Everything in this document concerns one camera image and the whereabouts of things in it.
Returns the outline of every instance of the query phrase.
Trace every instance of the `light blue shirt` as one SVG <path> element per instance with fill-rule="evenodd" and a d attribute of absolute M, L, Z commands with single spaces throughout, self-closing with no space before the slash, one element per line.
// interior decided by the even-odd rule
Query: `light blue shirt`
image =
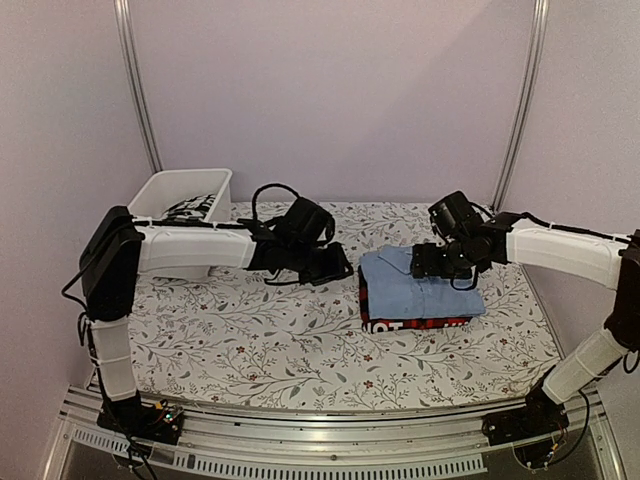
<path fill-rule="evenodd" d="M 371 319 L 473 317 L 486 312 L 476 289 L 458 291 L 439 277 L 413 278 L 411 257 L 411 247 L 386 246 L 360 258 Z M 456 280 L 456 286 L 463 282 Z"/>

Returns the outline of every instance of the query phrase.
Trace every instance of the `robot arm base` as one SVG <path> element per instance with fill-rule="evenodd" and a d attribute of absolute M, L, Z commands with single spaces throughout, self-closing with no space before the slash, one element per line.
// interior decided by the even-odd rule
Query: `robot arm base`
<path fill-rule="evenodd" d="M 184 415 L 179 407 L 167 408 L 164 401 L 143 405 L 140 393 L 136 392 L 135 396 L 117 402 L 105 397 L 97 423 L 101 428 L 132 437 L 177 445 Z"/>
<path fill-rule="evenodd" d="M 524 407 L 490 413 L 483 417 L 482 433 L 489 439 L 491 446 L 546 435 L 569 426 L 564 405 L 555 404 L 542 390 L 549 372 L 531 389 Z"/>

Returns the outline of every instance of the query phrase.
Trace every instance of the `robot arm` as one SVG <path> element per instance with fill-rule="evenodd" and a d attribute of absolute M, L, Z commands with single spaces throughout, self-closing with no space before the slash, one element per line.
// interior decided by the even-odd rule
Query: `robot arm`
<path fill-rule="evenodd" d="M 629 351 L 640 349 L 640 230 L 630 236 L 604 235 L 556 227 L 526 213 L 500 213 L 485 221 L 461 192 L 429 211 L 441 242 L 414 246 L 414 277 L 435 275 L 455 285 L 459 278 L 477 280 L 492 263 L 518 263 L 577 275 L 617 291 L 603 328 L 538 381 L 525 407 L 487 415 L 483 430 L 493 445 L 568 426 L 562 404 Z"/>
<path fill-rule="evenodd" d="M 288 269 L 298 273 L 299 283 L 321 285 L 353 273 L 342 246 L 330 243 L 334 230 L 331 214 L 302 197 L 284 216 L 265 223 L 167 222 L 112 208 L 83 252 L 76 277 L 82 279 L 89 350 L 104 399 L 98 424 L 164 443 L 175 444 L 180 436 L 180 411 L 164 403 L 142 405 L 136 387 L 128 315 L 139 273 L 197 266 L 272 274 Z M 325 240 L 319 240 L 323 233 Z"/>

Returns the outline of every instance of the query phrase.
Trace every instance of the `folded red plaid shirt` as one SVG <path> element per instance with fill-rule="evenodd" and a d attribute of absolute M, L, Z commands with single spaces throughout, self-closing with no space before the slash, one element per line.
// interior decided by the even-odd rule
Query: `folded red plaid shirt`
<path fill-rule="evenodd" d="M 428 330 L 430 328 L 457 327 L 469 323 L 472 317 L 446 317 L 446 318 L 410 318 L 406 320 L 389 320 L 385 318 L 369 318 L 369 292 L 367 281 L 358 268 L 360 281 L 360 318 L 362 328 L 369 333 L 386 332 L 388 330 Z"/>

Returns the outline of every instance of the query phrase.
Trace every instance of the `folded clothing in basket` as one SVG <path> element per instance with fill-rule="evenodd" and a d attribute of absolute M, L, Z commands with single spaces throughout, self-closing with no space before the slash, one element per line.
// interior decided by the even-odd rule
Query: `folded clothing in basket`
<path fill-rule="evenodd" d="M 198 197 L 188 198 L 176 203 L 167 209 L 160 220 L 170 220 L 172 222 L 193 222 L 194 220 L 204 221 L 207 213 L 211 210 L 216 200 L 215 193 L 200 195 Z"/>
<path fill-rule="evenodd" d="M 413 278 L 411 256 L 411 247 L 386 246 L 360 258 L 371 319 L 474 317 L 485 313 L 482 297 L 475 289 L 456 290 L 449 280 L 436 277 Z"/>
<path fill-rule="evenodd" d="M 362 328 L 369 333 L 386 332 L 388 330 L 429 330 L 431 328 L 459 327 L 469 323 L 473 317 L 445 317 L 445 318 L 411 318 L 391 320 L 388 318 L 369 317 L 369 292 L 367 281 L 364 279 L 362 269 L 358 269 L 360 282 L 360 318 Z"/>

